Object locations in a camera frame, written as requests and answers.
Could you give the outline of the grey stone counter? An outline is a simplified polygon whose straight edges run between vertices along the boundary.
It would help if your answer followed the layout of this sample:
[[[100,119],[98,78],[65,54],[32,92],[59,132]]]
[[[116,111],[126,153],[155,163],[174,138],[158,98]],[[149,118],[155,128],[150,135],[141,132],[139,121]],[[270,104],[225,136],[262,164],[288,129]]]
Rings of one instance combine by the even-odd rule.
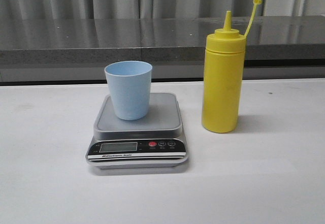
[[[200,81],[206,37],[222,18],[1,21],[1,85],[105,81],[123,60],[153,65],[155,82]],[[324,77],[324,17],[256,17],[244,79]]]

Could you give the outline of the yellow squeeze bottle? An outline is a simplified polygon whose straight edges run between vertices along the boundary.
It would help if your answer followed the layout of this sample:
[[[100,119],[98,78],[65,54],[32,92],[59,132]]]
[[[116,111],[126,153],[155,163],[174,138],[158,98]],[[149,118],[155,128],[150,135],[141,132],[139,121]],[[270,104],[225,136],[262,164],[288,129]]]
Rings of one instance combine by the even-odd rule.
[[[232,13],[227,11],[223,28],[207,36],[202,126],[211,132],[228,133],[237,126],[247,36],[261,3],[253,0],[244,34],[232,28]]]

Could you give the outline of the light blue plastic cup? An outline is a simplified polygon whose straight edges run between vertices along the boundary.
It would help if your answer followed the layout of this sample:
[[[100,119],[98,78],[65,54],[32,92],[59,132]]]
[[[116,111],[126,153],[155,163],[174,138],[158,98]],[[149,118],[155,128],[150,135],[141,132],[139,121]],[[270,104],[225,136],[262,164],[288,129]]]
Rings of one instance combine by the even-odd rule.
[[[137,120],[149,110],[152,65],[144,61],[120,61],[104,69],[116,116]]]

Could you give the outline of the silver digital kitchen scale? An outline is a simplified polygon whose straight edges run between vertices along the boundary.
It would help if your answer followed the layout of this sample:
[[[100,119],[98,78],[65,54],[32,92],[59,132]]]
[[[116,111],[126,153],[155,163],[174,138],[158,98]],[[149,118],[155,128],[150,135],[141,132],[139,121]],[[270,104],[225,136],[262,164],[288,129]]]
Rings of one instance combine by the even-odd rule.
[[[176,96],[151,93],[147,115],[130,121],[115,115],[111,97],[106,96],[85,158],[99,171],[185,170],[189,152]]]

